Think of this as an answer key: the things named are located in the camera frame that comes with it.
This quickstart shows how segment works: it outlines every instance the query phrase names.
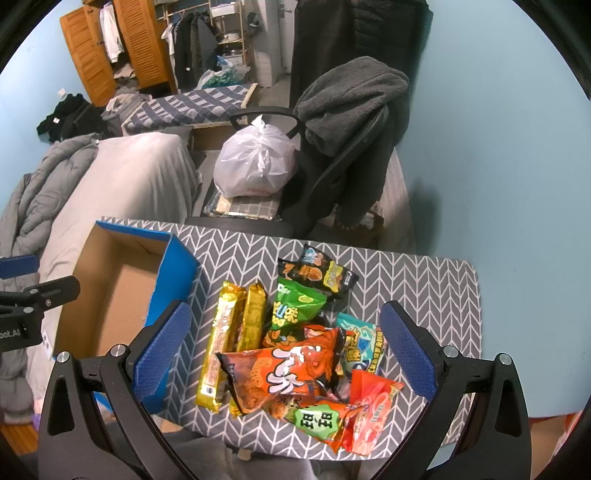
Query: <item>open box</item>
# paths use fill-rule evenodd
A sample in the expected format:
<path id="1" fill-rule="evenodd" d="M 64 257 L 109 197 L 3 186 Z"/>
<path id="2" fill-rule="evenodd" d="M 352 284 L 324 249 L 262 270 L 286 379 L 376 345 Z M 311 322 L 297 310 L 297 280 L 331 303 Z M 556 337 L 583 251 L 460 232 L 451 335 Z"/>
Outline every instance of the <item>open box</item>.
<path id="1" fill-rule="evenodd" d="M 197 265 L 171 233 L 96 222 L 74 268 L 80 296 L 62 308 L 54 354 L 88 358 L 129 345 L 171 301 L 186 300 Z M 162 410 L 167 377 L 143 399 L 148 412 Z"/>

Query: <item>white door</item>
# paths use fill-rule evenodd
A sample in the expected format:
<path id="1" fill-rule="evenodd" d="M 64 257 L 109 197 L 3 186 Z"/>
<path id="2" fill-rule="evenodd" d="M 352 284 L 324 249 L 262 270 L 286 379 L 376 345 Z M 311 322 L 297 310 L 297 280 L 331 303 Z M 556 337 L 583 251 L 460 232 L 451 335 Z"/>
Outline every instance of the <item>white door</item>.
<path id="1" fill-rule="evenodd" d="M 281 33 L 281 65 L 285 73 L 291 73 L 291 58 L 296 34 L 295 11 L 297 0 L 278 0 L 279 28 Z"/>

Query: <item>wooden wardrobe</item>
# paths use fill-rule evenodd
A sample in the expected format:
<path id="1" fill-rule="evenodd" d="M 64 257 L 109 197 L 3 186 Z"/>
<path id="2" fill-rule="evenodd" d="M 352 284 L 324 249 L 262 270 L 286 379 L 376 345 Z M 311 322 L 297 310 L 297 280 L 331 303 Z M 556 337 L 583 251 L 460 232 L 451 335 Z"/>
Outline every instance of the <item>wooden wardrobe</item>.
<path id="1" fill-rule="evenodd" d="M 176 93 L 168 46 L 161 39 L 166 25 L 156 20 L 152 0 L 113 0 L 119 30 L 140 88 L 168 83 Z M 100 8 L 85 5 L 60 18 L 61 29 L 80 80 L 96 106 L 115 94 L 113 68 L 103 45 Z"/>

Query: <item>gold wrapper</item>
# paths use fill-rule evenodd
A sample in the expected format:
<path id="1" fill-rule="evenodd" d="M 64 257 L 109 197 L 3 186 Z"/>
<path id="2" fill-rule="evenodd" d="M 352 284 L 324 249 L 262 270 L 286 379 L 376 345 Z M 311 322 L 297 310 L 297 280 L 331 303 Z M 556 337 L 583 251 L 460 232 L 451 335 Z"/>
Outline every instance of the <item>gold wrapper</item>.
<path id="1" fill-rule="evenodd" d="M 213 319 L 212 331 L 209 336 L 205 361 L 195 398 L 197 405 L 215 412 L 219 411 L 220 406 L 222 406 L 226 376 L 215 354 L 217 352 L 227 352 L 232 348 L 245 297 L 246 290 L 244 288 L 227 280 L 224 281 L 217 301 L 216 316 Z"/>
<path id="2" fill-rule="evenodd" d="M 242 325 L 238 336 L 237 352 L 254 350 L 261 346 L 262 324 L 265 318 L 267 294 L 260 283 L 248 287 L 246 306 L 242 315 Z M 240 415 L 234 399 L 230 401 L 230 413 L 235 417 Z"/>

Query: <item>black snack package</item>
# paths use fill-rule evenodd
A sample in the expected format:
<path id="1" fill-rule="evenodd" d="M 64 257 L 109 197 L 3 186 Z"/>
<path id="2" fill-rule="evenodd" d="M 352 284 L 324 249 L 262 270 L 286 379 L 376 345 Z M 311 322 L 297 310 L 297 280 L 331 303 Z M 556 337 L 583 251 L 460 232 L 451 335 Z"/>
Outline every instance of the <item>black snack package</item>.
<path id="1" fill-rule="evenodd" d="M 304 244 L 300 258 L 287 276 L 306 286 L 342 297 L 359 280 L 356 273 L 336 262 L 321 250 Z"/>
<path id="2" fill-rule="evenodd" d="M 280 277 L 289 279 L 289 272 L 296 266 L 296 262 L 285 260 L 284 258 L 277 259 L 277 274 Z"/>

